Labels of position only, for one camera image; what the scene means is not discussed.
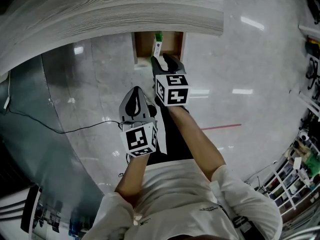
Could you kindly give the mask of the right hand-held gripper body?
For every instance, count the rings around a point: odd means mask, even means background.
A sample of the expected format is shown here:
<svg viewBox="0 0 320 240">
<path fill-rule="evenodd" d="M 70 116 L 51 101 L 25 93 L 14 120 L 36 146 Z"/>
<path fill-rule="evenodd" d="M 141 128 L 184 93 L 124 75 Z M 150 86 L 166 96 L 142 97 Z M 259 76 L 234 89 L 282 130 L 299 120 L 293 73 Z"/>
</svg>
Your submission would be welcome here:
<svg viewBox="0 0 320 240">
<path fill-rule="evenodd" d="M 184 106 L 189 101 L 190 83 L 186 73 L 153 68 L 154 90 L 164 106 Z"/>
</svg>

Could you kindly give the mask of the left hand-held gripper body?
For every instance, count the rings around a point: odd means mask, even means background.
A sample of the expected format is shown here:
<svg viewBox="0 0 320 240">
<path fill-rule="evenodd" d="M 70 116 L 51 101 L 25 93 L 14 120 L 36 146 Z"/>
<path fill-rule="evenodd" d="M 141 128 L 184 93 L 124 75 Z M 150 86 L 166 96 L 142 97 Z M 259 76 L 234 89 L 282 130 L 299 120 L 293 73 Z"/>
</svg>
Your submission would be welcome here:
<svg viewBox="0 0 320 240">
<path fill-rule="evenodd" d="M 129 116 L 125 111 L 127 94 L 139 90 L 140 113 Z M 128 155 L 136 158 L 154 153 L 157 149 L 157 109 L 139 86 L 133 87 L 119 106 L 120 137 Z"/>
</svg>

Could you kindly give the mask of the green and white small box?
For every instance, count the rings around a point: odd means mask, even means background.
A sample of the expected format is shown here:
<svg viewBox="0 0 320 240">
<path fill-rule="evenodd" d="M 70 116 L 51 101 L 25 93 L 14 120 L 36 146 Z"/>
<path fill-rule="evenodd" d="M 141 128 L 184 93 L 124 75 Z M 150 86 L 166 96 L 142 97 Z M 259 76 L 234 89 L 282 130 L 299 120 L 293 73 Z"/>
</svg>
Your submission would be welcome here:
<svg viewBox="0 0 320 240">
<path fill-rule="evenodd" d="M 154 34 L 151 56 L 159 58 L 163 43 L 163 33 L 158 31 Z"/>
</svg>

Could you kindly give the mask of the brown wooden drawer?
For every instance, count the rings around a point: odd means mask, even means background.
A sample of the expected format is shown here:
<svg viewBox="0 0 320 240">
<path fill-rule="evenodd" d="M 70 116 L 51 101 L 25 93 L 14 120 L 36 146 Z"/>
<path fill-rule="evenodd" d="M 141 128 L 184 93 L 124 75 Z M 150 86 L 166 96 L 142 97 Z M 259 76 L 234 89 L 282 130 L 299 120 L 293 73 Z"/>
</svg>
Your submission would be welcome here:
<svg viewBox="0 0 320 240">
<path fill-rule="evenodd" d="M 133 32 L 131 34 L 134 65 L 147 67 L 151 65 L 154 34 L 158 31 Z M 164 63 L 163 54 L 169 54 L 179 60 L 183 59 L 186 33 L 181 31 L 162 31 L 163 41 L 158 61 Z"/>
</svg>

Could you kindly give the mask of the person's right forearm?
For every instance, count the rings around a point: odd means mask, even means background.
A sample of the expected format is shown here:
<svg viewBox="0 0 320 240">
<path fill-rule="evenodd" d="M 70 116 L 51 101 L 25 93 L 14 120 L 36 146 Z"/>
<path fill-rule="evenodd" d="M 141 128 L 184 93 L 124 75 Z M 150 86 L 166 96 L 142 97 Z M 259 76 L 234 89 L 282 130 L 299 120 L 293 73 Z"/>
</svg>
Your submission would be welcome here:
<svg viewBox="0 0 320 240">
<path fill-rule="evenodd" d="M 222 154 L 185 109 L 170 106 L 168 111 L 196 164 L 206 178 L 211 180 L 214 172 L 226 164 Z"/>
</svg>

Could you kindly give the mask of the person's left forearm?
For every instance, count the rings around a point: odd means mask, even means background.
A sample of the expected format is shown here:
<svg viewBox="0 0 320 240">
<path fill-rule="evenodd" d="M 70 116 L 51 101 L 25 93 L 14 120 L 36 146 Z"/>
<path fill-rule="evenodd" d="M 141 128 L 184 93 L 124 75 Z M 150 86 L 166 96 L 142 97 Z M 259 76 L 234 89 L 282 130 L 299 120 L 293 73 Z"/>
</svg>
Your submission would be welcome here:
<svg viewBox="0 0 320 240">
<path fill-rule="evenodd" d="M 115 188 L 115 192 L 131 204 L 133 208 L 136 207 L 137 201 L 140 198 L 140 191 L 142 189 L 149 156 L 150 155 L 147 154 L 132 158 Z"/>
</svg>

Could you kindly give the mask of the person's black trousers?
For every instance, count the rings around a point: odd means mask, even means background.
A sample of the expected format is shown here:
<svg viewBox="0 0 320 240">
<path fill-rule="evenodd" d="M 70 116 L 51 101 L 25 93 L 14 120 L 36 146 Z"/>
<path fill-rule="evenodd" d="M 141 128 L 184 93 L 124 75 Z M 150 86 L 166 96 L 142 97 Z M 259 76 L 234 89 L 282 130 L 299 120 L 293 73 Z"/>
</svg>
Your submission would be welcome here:
<svg viewBox="0 0 320 240">
<path fill-rule="evenodd" d="M 160 111 L 164 123 L 166 153 L 161 152 L 160 147 L 157 144 L 156 151 L 151 153 L 148 158 L 147 166 L 193 159 L 193 156 L 178 127 L 173 121 L 168 108 L 161 105 Z"/>
</svg>

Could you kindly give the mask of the person's white shirt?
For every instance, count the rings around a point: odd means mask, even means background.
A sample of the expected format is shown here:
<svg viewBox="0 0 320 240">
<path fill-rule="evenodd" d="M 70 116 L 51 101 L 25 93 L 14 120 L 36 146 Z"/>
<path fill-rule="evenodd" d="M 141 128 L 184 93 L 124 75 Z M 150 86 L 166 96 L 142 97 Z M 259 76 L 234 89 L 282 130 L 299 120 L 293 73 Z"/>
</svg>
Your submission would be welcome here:
<svg viewBox="0 0 320 240">
<path fill-rule="evenodd" d="M 239 240 L 230 214 L 248 218 L 266 240 L 279 240 L 277 205 L 226 165 L 207 179 L 192 159 L 146 168 L 136 206 L 117 192 L 105 195 L 83 240 L 169 240 L 211 235 Z"/>
</svg>

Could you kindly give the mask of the grey wooden desk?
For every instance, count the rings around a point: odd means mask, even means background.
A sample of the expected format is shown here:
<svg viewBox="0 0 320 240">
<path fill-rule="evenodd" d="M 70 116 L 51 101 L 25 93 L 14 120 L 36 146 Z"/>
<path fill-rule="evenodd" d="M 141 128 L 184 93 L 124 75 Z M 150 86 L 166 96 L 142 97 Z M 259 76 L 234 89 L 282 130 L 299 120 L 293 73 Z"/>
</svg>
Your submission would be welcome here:
<svg viewBox="0 0 320 240">
<path fill-rule="evenodd" d="M 0 15 L 0 76 L 52 49 L 145 31 L 220 36 L 223 0 L 13 0 Z"/>
</svg>

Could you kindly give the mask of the black office chair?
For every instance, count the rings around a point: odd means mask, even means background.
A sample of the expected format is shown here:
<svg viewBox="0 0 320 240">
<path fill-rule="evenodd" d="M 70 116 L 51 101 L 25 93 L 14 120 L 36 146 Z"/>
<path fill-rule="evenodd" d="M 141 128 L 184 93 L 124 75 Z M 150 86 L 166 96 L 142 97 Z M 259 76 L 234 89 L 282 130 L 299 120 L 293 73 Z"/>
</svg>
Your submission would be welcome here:
<svg viewBox="0 0 320 240">
<path fill-rule="evenodd" d="M 311 90 L 316 80 L 320 78 L 320 75 L 318 75 L 318 65 L 319 65 L 319 60 L 311 56 L 309 58 L 307 73 L 305 75 L 305 77 L 311 81 L 311 83 L 307 86 L 308 90 Z"/>
</svg>

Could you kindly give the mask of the white shelving rack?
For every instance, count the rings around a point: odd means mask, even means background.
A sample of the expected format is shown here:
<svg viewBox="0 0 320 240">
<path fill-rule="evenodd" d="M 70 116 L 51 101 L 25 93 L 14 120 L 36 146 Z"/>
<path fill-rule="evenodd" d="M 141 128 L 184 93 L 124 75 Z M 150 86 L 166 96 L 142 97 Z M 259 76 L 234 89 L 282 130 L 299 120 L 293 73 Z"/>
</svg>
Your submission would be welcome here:
<svg viewBox="0 0 320 240">
<path fill-rule="evenodd" d="M 320 199 L 320 122 L 265 147 L 271 159 L 246 182 L 275 202 L 287 223 Z"/>
</svg>

